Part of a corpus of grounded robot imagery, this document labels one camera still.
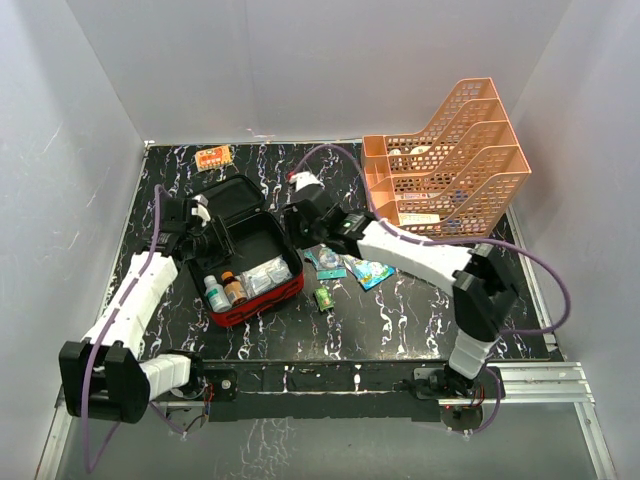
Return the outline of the red black medicine case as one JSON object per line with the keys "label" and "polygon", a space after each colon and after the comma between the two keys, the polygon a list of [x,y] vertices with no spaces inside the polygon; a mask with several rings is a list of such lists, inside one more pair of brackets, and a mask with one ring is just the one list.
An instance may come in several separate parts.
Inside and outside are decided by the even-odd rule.
{"label": "red black medicine case", "polygon": [[[274,308],[297,295],[304,286],[303,263],[276,217],[267,211],[258,186],[244,175],[235,175],[198,192],[207,200],[214,220],[220,220],[224,242],[213,240],[204,252],[186,263],[196,291],[211,319],[220,327],[232,327]],[[229,271],[238,276],[267,261],[280,258],[291,277],[264,293],[216,313],[206,298],[205,277],[217,279]]]}

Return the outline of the white blue gauze packet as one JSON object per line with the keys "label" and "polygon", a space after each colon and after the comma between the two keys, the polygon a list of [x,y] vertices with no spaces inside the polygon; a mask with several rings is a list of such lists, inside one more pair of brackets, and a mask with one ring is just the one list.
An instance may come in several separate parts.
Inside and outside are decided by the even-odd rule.
{"label": "white blue gauze packet", "polygon": [[282,255],[268,260],[260,268],[273,285],[280,285],[292,278],[290,267]]}

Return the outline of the white green pill bottle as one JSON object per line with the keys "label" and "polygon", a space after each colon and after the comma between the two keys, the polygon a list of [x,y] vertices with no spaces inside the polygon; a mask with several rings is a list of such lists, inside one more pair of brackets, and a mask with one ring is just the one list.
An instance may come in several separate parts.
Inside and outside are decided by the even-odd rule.
{"label": "white green pill bottle", "polygon": [[224,313],[231,309],[232,305],[224,288],[214,275],[208,275],[204,278],[204,286],[207,301],[214,313]]}

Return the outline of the white gauze pad bag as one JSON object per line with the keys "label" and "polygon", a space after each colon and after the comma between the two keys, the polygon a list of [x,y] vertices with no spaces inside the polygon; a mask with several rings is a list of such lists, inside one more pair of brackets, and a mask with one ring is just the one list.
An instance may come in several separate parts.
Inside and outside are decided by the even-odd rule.
{"label": "white gauze pad bag", "polygon": [[240,275],[241,283],[250,299],[271,290],[275,283],[264,269],[245,271]]}

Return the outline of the brown medicine bottle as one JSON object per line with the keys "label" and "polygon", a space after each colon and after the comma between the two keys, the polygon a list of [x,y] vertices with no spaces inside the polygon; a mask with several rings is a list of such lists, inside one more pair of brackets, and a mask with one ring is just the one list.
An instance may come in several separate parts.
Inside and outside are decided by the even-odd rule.
{"label": "brown medicine bottle", "polygon": [[230,271],[221,274],[221,280],[225,295],[233,307],[248,300],[248,294],[241,281]]}

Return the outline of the green wind oil box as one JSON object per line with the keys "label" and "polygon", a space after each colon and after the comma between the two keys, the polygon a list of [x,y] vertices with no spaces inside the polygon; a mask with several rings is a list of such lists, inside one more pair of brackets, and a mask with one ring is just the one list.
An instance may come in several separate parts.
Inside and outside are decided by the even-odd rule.
{"label": "green wind oil box", "polygon": [[314,298],[320,312],[333,309],[335,306],[334,299],[326,287],[317,288],[314,291]]}

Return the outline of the teal round tape packet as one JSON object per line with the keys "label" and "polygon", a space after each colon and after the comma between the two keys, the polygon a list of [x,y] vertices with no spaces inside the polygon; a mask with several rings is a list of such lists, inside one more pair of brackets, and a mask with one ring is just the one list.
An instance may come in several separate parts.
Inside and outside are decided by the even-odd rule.
{"label": "teal round tape packet", "polygon": [[318,280],[337,280],[347,276],[342,257],[328,247],[321,247],[318,251],[305,250],[304,258],[313,265]]}

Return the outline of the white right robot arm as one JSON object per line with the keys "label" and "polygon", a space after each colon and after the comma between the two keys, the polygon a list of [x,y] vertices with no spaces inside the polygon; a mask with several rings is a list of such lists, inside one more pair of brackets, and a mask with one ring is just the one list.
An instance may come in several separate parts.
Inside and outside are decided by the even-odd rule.
{"label": "white right robot arm", "polygon": [[445,368],[447,388],[466,397],[482,382],[481,369],[519,296],[498,249],[440,245],[404,232],[368,211],[346,212],[310,172],[292,173],[286,231],[300,249],[323,244],[337,254],[377,262],[422,279],[453,300],[458,328]]}

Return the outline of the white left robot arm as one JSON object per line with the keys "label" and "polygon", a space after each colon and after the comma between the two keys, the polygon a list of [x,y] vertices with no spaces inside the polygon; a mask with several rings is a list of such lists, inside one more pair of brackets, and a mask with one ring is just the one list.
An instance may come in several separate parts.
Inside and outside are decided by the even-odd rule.
{"label": "white left robot arm", "polygon": [[143,361],[142,340],[162,297],[190,262],[233,254],[230,235],[202,194],[170,196],[158,189],[151,238],[100,318],[79,341],[59,352],[62,390],[70,415],[134,424],[156,398],[177,391],[200,396],[207,376],[193,353],[171,350]]}

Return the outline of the orange snack packet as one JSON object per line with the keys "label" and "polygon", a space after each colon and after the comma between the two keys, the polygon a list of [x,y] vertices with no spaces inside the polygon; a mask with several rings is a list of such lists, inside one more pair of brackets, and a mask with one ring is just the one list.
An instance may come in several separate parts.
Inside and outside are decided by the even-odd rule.
{"label": "orange snack packet", "polygon": [[195,164],[198,172],[224,168],[232,163],[233,157],[229,145],[206,148],[195,153]]}

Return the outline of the blue cotton swab bag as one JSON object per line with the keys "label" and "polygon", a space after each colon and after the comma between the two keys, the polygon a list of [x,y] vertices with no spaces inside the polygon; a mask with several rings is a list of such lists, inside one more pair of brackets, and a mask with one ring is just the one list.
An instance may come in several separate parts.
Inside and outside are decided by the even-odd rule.
{"label": "blue cotton swab bag", "polygon": [[373,289],[395,273],[393,267],[379,262],[362,260],[351,255],[343,255],[342,258],[364,291]]}

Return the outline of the orange mesh file organizer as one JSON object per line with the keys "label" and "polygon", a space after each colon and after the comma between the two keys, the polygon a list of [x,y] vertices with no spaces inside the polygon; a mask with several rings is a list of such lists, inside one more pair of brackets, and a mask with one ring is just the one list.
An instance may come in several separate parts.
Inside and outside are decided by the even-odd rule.
{"label": "orange mesh file organizer", "polygon": [[531,173],[492,78],[460,80],[416,133],[366,135],[369,206],[430,238],[487,237]]}

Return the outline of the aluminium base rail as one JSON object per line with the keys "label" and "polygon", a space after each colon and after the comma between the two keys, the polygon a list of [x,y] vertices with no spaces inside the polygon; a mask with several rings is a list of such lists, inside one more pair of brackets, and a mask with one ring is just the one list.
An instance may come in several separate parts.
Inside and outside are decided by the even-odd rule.
{"label": "aluminium base rail", "polygon": [[[205,363],[205,371],[225,393],[215,401],[210,420],[236,426],[243,421],[258,424],[264,419],[408,419],[439,441],[467,440],[468,435],[454,432],[441,421],[445,407],[462,407],[464,401],[418,399],[397,388],[401,376],[423,376],[438,365],[435,360],[211,360]],[[489,373],[498,375],[500,380],[490,380]],[[543,450],[546,445],[562,456],[568,456],[571,447],[582,445],[597,478],[616,478],[595,397],[580,363],[496,360],[490,363],[482,380],[486,384],[482,405],[496,406],[498,412],[482,420],[480,427],[474,429],[475,434],[487,436],[496,431],[510,406],[531,409],[536,405],[568,404],[578,423],[571,432],[525,414],[510,422],[511,428],[521,422],[527,424],[526,461],[556,469],[550,454]]]}

